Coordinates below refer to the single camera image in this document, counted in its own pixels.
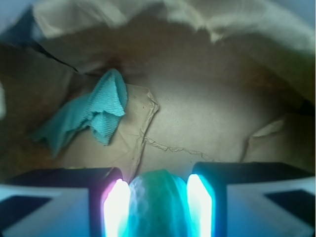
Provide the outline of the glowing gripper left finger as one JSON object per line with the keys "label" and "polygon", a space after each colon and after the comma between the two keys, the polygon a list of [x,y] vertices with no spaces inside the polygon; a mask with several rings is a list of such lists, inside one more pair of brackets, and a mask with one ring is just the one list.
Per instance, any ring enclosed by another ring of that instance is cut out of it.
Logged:
{"label": "glowing gripper left finger", "polygon": [[0,185],[3,237],[119,237],[129,185],[119,168],[38,169]]}

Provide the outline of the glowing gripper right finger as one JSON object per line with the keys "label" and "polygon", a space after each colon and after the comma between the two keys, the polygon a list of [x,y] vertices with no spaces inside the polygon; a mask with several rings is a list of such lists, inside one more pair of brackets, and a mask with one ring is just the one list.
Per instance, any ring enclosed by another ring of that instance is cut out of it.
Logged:
{"label": "glowing gripper right finger", "polygon": [[281,162],[198,162],[187,182],[195,237],[313,237],[316,177]]}

